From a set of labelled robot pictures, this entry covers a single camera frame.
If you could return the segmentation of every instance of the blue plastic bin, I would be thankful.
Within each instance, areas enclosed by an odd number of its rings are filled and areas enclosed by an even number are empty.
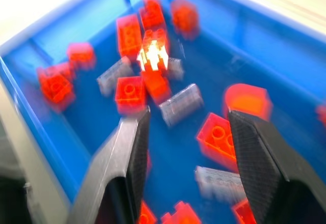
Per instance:
[[[167,23],[171,1],[161,0]],[[185,69],[184,80],[172,81],[171,89],[196,83],[205,107],[168,129],[149,102],[152,169],[144,199],[155,216],[173,213],[184,201],[203,223],[236,222],[230,206],[202,199],[194,170],[223,169],[201,154],[195,136],[209,112],[222,115],[224,90],[238,82],[268,90],[271,120],[326,182],[326,132],[315,112],[326,97],[326,38],[247,0],[189,1],[198,7],[201,32],[185,41],[168,24],[171,56],[181,58]],[[115,20],[141,6],[141,0],[79,1],[2,56],[0,76],[71,203],[92,155],[120,119],[113,98],[103,97],[96,82],[120,58]],[[79,41],[94,45],[97,65],[78,73],[77,99],[59,115],[43,100],[36,68],[66,61],[68,44]]]

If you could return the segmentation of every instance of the blue bin floor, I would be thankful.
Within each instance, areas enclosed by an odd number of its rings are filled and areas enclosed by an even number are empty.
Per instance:
[[[96,67],[90,71],[78,71],[74,81],[77,99],[63,112],[64,120],[90,156],[95,154],[121,118],[114,97],[103,97],[96,82],[100,74],[120,59],[113,29],[115,27],[106,28],[91,40],[97,56]],[[170,26],[168,30],[170,56],[182,59],[185,71],[182,81],[170,81],[171,90],[176,94],[189,84],[195,83],[201,90],[205,105],[179,124],[168,128],[158,107],[148,98],[151,108],[149,152],[152,168],[147,178],[144,200],[158,219],[166,212],[174,213],[174,205],[184,201],[190,203],[202,223],[236,223],[228,204],[206,200],[200,195],[195,181],[196,166],[227,169],[202,155],[196,135],[209,112],[222,115],[225,89],[239,82],[258,86],[259,81],[252,80],[260,74],[251,72],[259,71],[246,69],[246,74],[243,74],[245,70],[241,69],[237,62],[233,62],[237,54],[217,45],[203,34],[191,42],[178,37]],[[28,102],[32,102],[24,87],[34,85],[28,83],[23,75],[15,74],[15,67],[11,65],[10,60],[4,60]],[[321,173],[326,169],[324,148],[319,142],[312,142],[310,135],[302,130],[300,124],[282,111],[279,107],[282,97],[274,93],[271,100],[274,103],[272,121],[276,127],[289,144]]]

